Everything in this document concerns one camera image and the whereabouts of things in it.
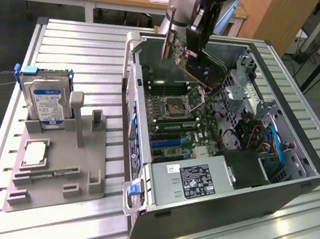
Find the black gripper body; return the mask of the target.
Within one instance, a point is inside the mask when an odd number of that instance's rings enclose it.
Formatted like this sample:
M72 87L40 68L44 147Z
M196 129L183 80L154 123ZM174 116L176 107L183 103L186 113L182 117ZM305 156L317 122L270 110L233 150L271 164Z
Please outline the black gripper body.
M202 0L196 0L191 14L190 29L203 30L213 33L216 21L222 9L221 2L203 3Z

